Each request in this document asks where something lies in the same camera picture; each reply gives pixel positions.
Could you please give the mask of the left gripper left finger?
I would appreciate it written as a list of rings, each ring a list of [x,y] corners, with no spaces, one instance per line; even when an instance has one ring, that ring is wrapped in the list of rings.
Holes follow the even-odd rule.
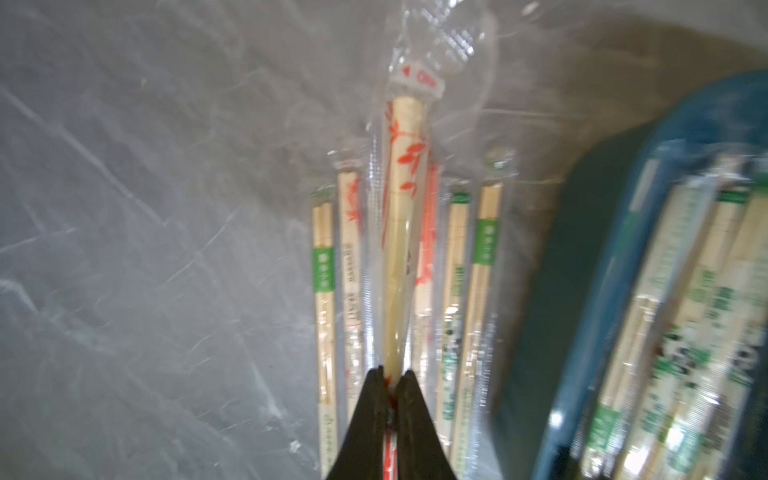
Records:
[[[367,372],[352,419],[327,480],[381,480],[389,394],[381,366]]]

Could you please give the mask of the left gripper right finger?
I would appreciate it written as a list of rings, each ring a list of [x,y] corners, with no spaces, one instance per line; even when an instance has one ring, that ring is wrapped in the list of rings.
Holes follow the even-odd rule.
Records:
[[[395,400],[398,478],[455,480],[413,371],[401,377]]]

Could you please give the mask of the chopsticks green text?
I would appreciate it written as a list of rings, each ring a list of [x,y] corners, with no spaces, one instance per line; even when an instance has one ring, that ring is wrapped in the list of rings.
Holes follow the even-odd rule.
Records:
[[[421,387],[426,386],[429,373],[438,195],[439,165],[430,162],[427,169],[412,318],[411,369]]]

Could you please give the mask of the teal plastic storage box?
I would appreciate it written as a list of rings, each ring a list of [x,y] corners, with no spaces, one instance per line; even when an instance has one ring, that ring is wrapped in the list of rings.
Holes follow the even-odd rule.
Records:
[[[766,146],[765,71],[603,140],[569,176],[492,401],[504,478],[559,476],[668,191],[726,142]]]

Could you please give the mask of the chopsticks green label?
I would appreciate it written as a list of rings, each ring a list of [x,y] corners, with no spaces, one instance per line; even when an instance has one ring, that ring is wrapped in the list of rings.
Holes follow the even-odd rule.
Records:
[[[477,209],[471,224],[471,269],[450,450],[450,464],[458,479],[466,477],[470,457],[475,393],[478,378],[481,376],[480,356],[486,306],[500,235],[504,185],[511,173],[510,156],[502,149],[490,150],[487,152],[486,165],[487,176],[481,184]]]

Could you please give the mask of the chopsticks red print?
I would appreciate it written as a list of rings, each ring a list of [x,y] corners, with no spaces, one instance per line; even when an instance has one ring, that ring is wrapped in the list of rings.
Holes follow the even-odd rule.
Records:
[[[351,422],[365,377],[364,320],[362,311],[362,208],[360,162],[335,162],[342,270],[345,386],[348,422]]]

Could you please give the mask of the chopsticks red leaf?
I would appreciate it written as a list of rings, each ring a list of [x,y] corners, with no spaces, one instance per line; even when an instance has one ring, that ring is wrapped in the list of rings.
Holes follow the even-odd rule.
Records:
[[[494,26],[483,1],[402,1],[383,91],[377,312],[389,413],[385,461],[396,458],[396,390],[403,376],[418,276],[431,149],[429,115],[444,106]]]

